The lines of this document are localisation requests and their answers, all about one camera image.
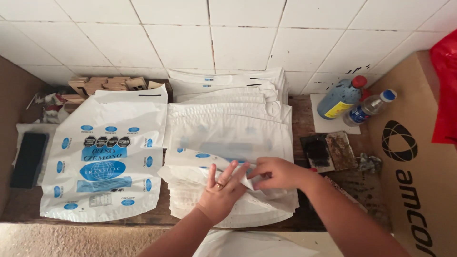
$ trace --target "wooden table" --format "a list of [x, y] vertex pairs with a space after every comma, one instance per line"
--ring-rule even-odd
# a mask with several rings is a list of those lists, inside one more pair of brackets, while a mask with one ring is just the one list
[[[300, 137], [316, 134], [314, 131], [311, 100], [309, 96], [290, 97], [289, 105], [293, 107], [292, 132], [293, 152], [295, 160], [304, 160]], [[360, 153], [372, 153], [372, 147], [366, 126], [360, 127], [361, 134], [350, 134], [349, 141], [355, 156]], [[391, 231], [391, 225], [386, 206], [381, 193], [381, 185], [377, 174], [361, 172], [357, 169], [347, 171], [328, 172], [332, 180], [346, 190], [368, 209], [381, 226]], [[39, 215], [40, 200], [43, 192], [41, 187], [32, 190], [11, 189], [9, 201], [5, 207], [0, 222], [19, 224], [60, 224], [60, 225], [86, 225], [86, 226], [132, 226], [132, 227], [159, 227], [167, 228], [176, 224], [179, 219], [170, 215], [170, 192], [167, 183], [162, 180], [160, 197], [157, 207], [146, 213], [122, 220], [113, 220], [97, 223], [76, 223], [67, 220], [57, 220], [41, 217]], [[310, 208], [306, 196], [299, 191], [300, 207], [296, 209], [293, 217], [270, 225], [239, 230], [256, 231], [325, 231], [324, 225], [317, 214]]]

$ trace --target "cardboard box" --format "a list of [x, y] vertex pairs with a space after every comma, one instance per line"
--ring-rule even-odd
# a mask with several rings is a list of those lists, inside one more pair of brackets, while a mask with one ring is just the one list
[[457, 256], [457, 151], [432, 144], [439, 81], [428, 51], [410, 55], [371, 90], [398, 98], [368, 121], [395, 238], [415, 257]]

